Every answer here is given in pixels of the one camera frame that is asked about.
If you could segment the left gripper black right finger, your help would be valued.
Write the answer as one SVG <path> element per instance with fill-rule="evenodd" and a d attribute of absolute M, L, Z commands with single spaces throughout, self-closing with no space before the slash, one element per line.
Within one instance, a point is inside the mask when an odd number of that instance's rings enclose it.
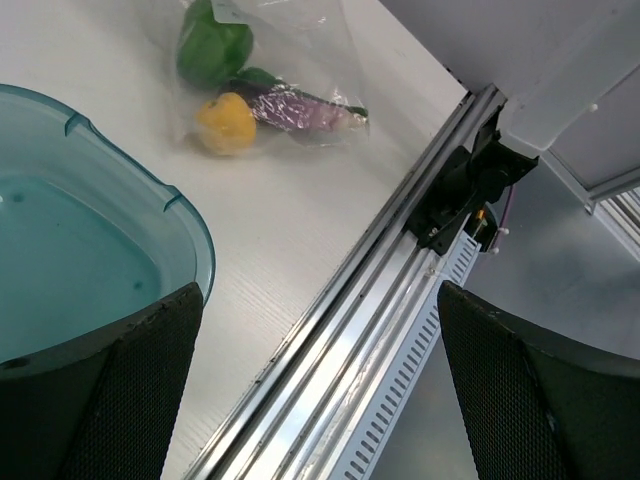
<path fill-rule="evenodd" d="M 538 326 L 451 281 L 437 307 L 479 478 L 638 478 L 638 360 Z"/>

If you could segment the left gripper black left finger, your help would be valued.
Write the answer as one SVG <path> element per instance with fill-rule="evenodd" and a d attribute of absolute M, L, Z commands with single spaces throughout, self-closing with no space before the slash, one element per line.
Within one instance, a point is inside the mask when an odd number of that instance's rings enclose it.
<path fill-rule="evenodd" d="M 1 365 L 4 479 L 160 478 L 202 322 L 191 282 Z"/>

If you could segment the yellow toy orange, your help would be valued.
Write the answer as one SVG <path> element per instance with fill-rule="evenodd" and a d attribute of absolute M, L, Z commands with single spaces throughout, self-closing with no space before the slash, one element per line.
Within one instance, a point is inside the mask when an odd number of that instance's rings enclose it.
<path fill-rule="evenodd" d="M 257 123 L 247 102 L 227 92 L 206 102 L 195 114 L 197 134 L 202 144 L 217 155 L 240 154 L 256 140 Z"/>

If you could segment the clear zip top bag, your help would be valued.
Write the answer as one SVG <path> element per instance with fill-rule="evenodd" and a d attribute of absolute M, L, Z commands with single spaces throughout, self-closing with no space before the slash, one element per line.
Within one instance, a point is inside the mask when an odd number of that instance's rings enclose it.
<path fill-rule="evenodd" d="M 351 113 L 357 118 L 358 125 L 337 132 L 286 132 L 254 117 L 257 135 L 250 149 L 231 156 L 217 155 L 207 149 L 198 137 L 194 120 L 195 114 L 206 102 L 227 92 L 236 93 L 244 99 L 244 95 L 251 91 L 269 89 L 235 80 L 235 75 L 217 89 L 195 88 L 180 78 L 176 70 L 177 44 L 185 11 L 192 2 L 175 1 L 168 8 L 172 14 L 167 25 L 173 35 L 170 71 L 172 115 L 177 141 L 189 142 L 217 157 L 235 157 L 291 147 L 343 147 L 360 143 L 368 137 L 370 113 L 368 118 Z M 340 2 L 210 2 L 218 22 L 246 24 L 253 32 L 253 50 L 242 69 L 259 67 L 317 97 L 368 110 L 360 60 Z"/>

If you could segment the small green toy chili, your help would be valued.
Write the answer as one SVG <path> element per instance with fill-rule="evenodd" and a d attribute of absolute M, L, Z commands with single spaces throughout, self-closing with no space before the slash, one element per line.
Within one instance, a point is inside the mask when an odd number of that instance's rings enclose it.
<path fill-rule="evenodd" d="M 364 107 L 352 106 L 352 105 L 338 103 L 335 101 L 329 101 L 329 100 L 325 100 L 323 98 L 317 97 L 297 87 L 294 87 L 293 85 L 281 80 L 280 78 L 275 77 L 274 75 L 270 74 L 266 70 L 259 67 L 244 68 L 235 75 L 234 79 L 249 82 L 250 84 L 261 85 L 263 87 L 266 87 L 269 90 L 274 90 L 274 89 L 290 90 L 308 99 L 315 100 L 325 104 L 339 106 L 349 111 L 352 114 L 358 114 L 365 118 L 369 117 L 369 112 Z"/>

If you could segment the green toy bell pepper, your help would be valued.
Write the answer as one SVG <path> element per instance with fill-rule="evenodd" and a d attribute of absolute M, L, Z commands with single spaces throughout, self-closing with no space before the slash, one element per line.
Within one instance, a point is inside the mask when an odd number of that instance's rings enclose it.
<path fill-rule="evenodd" d="M 193 1 L 183 17 L 176 70 L 192 87 L 217 89 L 244 67 L 253 46 L 248 25 L 220 23 L 210 1 Z"/>

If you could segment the purple toy eggplant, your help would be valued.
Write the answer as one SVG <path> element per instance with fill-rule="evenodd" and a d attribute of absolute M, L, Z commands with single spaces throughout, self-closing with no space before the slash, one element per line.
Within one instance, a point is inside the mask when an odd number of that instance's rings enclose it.
<path fill-rule="evenodd" d="M 258 121 L 286 132 L 337 132 L 358 125 L 357 118 L 345 108 L 290 89 L 251 91 L 244 99 Z"/>

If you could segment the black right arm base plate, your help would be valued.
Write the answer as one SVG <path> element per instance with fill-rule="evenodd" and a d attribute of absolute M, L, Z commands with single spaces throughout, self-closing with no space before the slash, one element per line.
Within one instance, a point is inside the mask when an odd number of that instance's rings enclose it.
<path fill-rule="evenodd" d="M 496 140 L 471 151 L 458 146 L 405 223 L 417 246 L 444 255 L 465 219 L 538 166 L 538 158 L 514 152 Z"/>

